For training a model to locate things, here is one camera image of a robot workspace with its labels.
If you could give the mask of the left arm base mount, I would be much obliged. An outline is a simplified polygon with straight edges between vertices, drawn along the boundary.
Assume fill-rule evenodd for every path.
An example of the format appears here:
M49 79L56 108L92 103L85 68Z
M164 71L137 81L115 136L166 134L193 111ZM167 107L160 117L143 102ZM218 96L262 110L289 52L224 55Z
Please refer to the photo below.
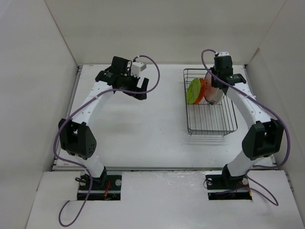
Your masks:
M90 187L90 178L87 174L76 177L79 183L77 200L85 200ZM119 201L121 200L122 175L107 175L100 183L98 178L93 178L92 188L88 201Z

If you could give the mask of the white plate green rim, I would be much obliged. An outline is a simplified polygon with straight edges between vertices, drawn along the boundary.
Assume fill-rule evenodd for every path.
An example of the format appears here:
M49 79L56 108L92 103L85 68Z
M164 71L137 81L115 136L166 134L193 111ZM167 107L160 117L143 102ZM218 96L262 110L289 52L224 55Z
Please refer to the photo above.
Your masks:
M210 105L216 105L222 100L223 96L224 93L221 89L214 88L209 91L206 100Z

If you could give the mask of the orange plate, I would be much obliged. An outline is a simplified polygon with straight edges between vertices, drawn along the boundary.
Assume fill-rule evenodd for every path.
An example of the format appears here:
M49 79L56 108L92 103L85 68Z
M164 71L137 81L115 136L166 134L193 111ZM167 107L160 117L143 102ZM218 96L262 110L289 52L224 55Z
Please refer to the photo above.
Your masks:
M199 80L200 80L200 91L199 91L199 95L198 95L197 99L195 100L194 104L200 103L203 100L205 92L206 92L206 82L205 82L205 79L204 78L200 78Z

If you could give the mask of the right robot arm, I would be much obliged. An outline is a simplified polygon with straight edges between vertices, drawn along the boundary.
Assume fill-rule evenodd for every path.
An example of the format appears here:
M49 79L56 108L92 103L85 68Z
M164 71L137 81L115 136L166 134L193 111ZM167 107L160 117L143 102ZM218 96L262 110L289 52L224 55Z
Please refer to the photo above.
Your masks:
M247 170L264 157L280 150L284 127L257 103L241 74L233 73L231 56L221 52L214 57L212 86L220 89L235 104L244 118L248 131L242 140L242 151L223 167L221 184L231 188L241 181Z

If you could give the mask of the white plate sunburst pattern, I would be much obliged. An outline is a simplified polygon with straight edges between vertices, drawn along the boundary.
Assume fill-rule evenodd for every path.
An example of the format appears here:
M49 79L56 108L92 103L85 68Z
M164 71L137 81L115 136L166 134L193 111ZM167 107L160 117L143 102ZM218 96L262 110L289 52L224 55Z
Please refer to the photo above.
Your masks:
M210 73L205 75L206 91L204 94L205 100L209 104L215 103L215 96L217 95L217 88L212 87L212 76Z

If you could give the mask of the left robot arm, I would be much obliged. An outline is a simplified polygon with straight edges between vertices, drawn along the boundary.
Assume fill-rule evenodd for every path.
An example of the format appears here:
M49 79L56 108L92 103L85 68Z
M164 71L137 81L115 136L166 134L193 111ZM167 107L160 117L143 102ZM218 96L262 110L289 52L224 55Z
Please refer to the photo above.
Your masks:
M88 169L81 177L83 182L90 183L95 189L102 189L107 182L107 170L100 162L97 153L97 141L92 133L93 122L114 89L123 89L126 94L138 100L145 100L149 80L144 78L141 87L137 84L140 73L146 64L113 57L110 67L100 71L95 77L93 87L82 103L85 107L65 125L60 133L62 150L74 156L76 161Z

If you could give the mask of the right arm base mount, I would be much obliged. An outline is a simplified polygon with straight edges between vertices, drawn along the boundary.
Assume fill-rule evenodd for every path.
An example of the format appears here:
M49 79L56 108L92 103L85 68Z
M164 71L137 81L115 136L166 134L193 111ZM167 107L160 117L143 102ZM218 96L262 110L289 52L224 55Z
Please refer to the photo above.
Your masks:
M249 182L245 177L225 180L222 174L205 174L208 199L212 200L252 200Z

